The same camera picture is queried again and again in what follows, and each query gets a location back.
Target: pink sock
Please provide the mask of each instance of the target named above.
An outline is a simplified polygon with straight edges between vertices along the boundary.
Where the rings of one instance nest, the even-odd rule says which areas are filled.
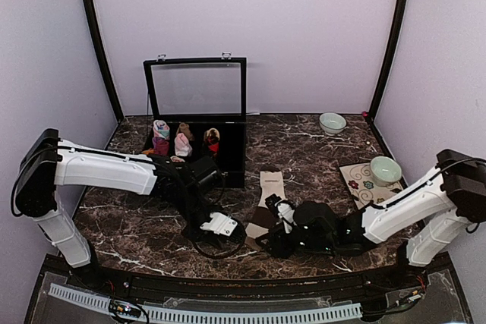
[[[189,157],[192,154],[192,147],[188,138],[179,133],[175,138],[175,155],[179,157]]]
[[[167,156],[169,154],[169,141],[162,137],[152,138],[153,152],[156,155]]]

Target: placemat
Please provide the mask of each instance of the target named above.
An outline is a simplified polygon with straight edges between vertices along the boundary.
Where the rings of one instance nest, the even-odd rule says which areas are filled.
[[[340,166],[339,170],[358,209],[372,200],[375,204],[383,203],[403,190],[400,182],[386,187],[377,186],[371,178],[370,162]]]

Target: black wall edge trim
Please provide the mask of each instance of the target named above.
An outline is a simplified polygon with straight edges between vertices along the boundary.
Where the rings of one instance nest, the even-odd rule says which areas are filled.
[[[368,116],[364,117],[364,119],[368,123],[368,127],[371,129],[371,133],[376,138],[378,145],[380,146],[380,148],[383,151],[383,153],[385,154],[385,156],[390,157],[392,159],[393,158],[392,153],[391,153],[390,149],[388,148],[387,144],[385,143],[385,140],[383,139],[383,136],[381,135],[377,126],[374,125],[373,119],[371,119]]]
[[[368,116],[374,120],[377,116],[380,103],[387,86],[388,77],[392,68],[393,58],[395,57],[396,45],[402,29],[403,15],[407,0],[396,0],[395,13],[393,14],[392,27],[388,37],[387,50],[381,65],[380,76],[378,77],[377,87],[374,90],[373,100],[371,101]]]
[[[103,47],[101,33],[99,32],[99,25],[96,18],[94,3],[93,0],[83,0],[83,3],[86,19],[88,21],[88,27],[90,28],[91,40],[93,42],[96,58],[98,59],[99,70],[101,71],[103,83],[105,84],[106,92],[108,93],[109,101],[112,105],[113,112],[115,113],[116,120],[120,122],[122,121],[124,115],[122,106],[120,105],[120,100],[116,94],[112,73],[109,70],[108,60],[106,59],[105,48]]]

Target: green ceramic bowl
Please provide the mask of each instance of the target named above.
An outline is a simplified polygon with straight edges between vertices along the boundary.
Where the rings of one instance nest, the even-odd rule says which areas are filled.
[[[402,168],[398,163],[385,156],[378,156],[371,160],[371,176],[378,186],[394,184],[402,178]]]
[[[324,113],[319,117],[319,125],[325,134],[333,136],[342,132],[346,126],[346,119],[336,113]]]

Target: sock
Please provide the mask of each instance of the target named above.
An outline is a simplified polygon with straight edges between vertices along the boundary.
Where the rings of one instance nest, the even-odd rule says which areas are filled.
[[[152,138],[153,153],[159,156],[167,156],[169,154],[169,141],[162,137]]]
[[[180,123],[179,128],[177,128],[177,134],[183,133],[188,140],[194,140],[194,136],[191,133],[191,130],[189,129],[189,124],[186,123]]]
[[[257,245],[255,239],[268,233],[268,230],[279,221],[278,218],[273,216],[268,210],[265,205],[265,199],[273,193],[282,199],[286,198],[282,172],[278,170],[276,171],[275,168],[268,169],[271,169],[271,171],[260,171],[260,202],[246,227],[247,237],[245,243],[254,250],[261,250],[261,247]]]
[[[204,132],[203,154],[216,158],[218,156],[218,151],[219,131],[216,128],[211,128]]]
[[[183,133],[179,133],[175,138],[175,155],[178,157],[189,157],[191,154],[192,147],[188,138]]]
[[[170,128],[164,121],[153,121],[153,136],[170,139]]]
[[[177,157],[177,156],[170,156],[170,160],[172,162],[185,162],[184,159],[182,159],[181,157]]]
[[[148,156],[148,155],[150,155],[152,153],[155,153],[155,150],[153,148],[149,148],[149,149],[146,149],[146,150],[142,151],[142,153],[144,155],[147,155]]]

